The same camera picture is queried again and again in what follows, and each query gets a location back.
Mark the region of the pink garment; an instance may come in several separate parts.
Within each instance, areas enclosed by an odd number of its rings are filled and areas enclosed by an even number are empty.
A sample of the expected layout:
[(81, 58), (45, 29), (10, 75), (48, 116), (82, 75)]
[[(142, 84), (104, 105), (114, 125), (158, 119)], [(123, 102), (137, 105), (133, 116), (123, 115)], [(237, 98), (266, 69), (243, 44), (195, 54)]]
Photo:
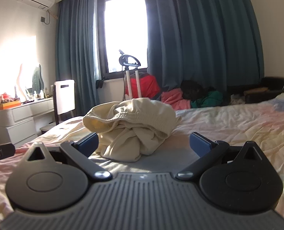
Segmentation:
[(176, 111), (191, 108), (190, 100), (183, 98), (183, 91), (180, 88), (162, 92), (161, 102), (169, 104)]

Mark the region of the green garment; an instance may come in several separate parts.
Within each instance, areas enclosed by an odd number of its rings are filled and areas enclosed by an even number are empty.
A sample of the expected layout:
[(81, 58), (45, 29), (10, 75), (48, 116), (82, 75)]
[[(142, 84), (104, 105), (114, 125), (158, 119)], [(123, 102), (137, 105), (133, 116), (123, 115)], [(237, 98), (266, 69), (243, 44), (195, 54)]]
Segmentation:
[(209, 91), (205, 96), (191, 101), (191, 108), (207, 108), (220, 106), (223, 102), (223, 94), (220, 91)]

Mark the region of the white dresser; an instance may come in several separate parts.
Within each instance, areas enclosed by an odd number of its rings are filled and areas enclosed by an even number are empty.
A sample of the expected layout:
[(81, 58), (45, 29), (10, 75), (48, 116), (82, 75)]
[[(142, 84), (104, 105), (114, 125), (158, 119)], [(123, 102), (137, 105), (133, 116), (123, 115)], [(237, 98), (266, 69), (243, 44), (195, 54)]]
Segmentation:
[(0, 142), (20, 147), (40, 136), (41, 128), (52, 122), (55, 122), (52, 98), (0, 110)]

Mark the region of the dark bedside furniture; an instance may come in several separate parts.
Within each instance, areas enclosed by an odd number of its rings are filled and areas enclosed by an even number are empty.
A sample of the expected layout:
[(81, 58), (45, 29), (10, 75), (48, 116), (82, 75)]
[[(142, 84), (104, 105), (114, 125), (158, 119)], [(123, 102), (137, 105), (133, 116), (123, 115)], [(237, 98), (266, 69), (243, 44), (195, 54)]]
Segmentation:
[(284, 92), (283, 77), (264, 77), (257, 84), (229, 86), (227, 93), (239, 95), (244, 98), (246, 104), (260, 103), (274, 99)]

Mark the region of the teal right curtain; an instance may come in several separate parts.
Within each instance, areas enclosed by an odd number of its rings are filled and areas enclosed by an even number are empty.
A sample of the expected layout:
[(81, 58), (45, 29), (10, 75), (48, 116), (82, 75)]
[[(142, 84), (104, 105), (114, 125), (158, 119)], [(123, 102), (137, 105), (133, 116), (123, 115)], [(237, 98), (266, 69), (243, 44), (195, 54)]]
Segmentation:
[(264, 76), (251, 0), (145, 0), (148, 72), (165, 89), (192, 80), (225, 91)]

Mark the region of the window with dark frame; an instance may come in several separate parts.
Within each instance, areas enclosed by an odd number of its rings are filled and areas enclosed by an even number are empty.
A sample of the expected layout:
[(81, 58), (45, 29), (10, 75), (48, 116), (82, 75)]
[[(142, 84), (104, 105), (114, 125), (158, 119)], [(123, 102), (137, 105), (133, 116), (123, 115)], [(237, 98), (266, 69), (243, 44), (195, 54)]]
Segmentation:
[(97, 0), (96, 26), (100, 74), (121, 78), (122, 53), (134, 56), (146, 71), (148, 26), (145, 0)]

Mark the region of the red garment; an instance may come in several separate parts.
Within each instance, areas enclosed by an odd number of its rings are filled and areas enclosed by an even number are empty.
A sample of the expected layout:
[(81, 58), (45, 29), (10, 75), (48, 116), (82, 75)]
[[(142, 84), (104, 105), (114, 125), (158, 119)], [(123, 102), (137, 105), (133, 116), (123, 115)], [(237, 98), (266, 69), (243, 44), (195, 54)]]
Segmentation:
[[(132, 96), (133, 98), (138, 98), (138, 86), (135, 75), (130, 76)], [(157, 94), (161, 92), (156, 78), (153, 75), (143, 73), (139, 74), (140, 82), (140, 92), (142, 98), (154, 98)]]

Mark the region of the wavy vanity mirror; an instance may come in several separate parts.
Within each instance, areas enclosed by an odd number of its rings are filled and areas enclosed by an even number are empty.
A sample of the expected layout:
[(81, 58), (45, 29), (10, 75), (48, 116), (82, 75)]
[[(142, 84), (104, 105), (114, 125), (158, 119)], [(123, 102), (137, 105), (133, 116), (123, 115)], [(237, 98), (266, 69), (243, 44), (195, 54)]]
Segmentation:
[(44, 89), (41, 64), (21, 64), (16, 86), (25, 100), (31, 99), (34, 92), (39, 94)]

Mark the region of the teal left curtain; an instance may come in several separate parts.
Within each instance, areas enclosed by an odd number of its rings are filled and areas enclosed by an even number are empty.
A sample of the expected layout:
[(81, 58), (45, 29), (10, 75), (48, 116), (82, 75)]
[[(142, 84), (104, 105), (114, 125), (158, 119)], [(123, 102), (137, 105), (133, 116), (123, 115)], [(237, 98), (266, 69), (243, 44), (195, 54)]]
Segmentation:
[(94, 0), (62, 0), (56, 28), (56, 80), (74, 80), (77, 114), (98, 104), (93, 42)]

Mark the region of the orange box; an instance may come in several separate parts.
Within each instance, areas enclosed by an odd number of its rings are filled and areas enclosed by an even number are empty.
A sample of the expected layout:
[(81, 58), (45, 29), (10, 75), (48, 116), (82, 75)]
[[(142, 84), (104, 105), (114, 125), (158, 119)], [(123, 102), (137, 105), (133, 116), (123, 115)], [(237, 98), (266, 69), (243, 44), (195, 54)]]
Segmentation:
[(21, 105), (20, 101), (12, 101), (12, 102), (7, 102), (7, 103), (0, 103), (0, 110), (13, 108), (13, 107), (20, 106), (20, 105)]

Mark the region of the cream trousers with black stripe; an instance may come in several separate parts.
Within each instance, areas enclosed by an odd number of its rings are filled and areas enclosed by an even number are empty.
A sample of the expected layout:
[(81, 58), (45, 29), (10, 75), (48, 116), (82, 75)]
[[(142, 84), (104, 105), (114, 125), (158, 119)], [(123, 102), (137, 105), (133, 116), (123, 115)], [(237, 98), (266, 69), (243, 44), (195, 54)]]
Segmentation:
[(97, 105), (84, 116), (83, 124), (98, 135), (98, 155), (132, 163), (153, 154), (180, 120), (170, 105), (137, 98)]

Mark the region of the white chair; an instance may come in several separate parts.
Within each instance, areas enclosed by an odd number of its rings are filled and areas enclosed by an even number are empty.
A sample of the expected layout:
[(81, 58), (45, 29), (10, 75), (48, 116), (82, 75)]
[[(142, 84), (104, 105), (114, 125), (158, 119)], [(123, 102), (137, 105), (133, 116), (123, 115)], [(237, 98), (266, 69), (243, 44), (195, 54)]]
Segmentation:
[(56, 81), (53, 85), (55, 122), (40, 128), (42, 134), (76, 114), (74, 80)]

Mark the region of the teal curtain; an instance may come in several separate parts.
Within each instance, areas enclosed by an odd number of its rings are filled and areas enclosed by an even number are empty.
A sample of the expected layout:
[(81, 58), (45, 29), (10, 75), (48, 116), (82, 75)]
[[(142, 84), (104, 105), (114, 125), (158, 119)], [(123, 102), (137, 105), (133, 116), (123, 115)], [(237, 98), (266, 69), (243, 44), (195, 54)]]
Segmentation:
[(77, 114), (98, 104), (93, 42), (94, 0), (62, 0), (56, 28), (56, 80), (74, 80)]
[(148, 72), (165, 89), (192, 80), (225, 91), (264, 76), (251, 0), (145, 0)]

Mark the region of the black garment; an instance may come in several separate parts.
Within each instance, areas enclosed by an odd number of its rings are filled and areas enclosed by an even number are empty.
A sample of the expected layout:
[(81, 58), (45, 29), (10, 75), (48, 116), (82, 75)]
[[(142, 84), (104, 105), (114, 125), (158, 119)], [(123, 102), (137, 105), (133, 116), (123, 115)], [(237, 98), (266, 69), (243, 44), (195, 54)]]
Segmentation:
[(197, 99), (207, 97), (208, 93), (215, 91), (214, 87), (203, 88), (200, 84), (192, 80), (183, 80), (180, 88), (183, 92), (183, 99), (195, 101)]

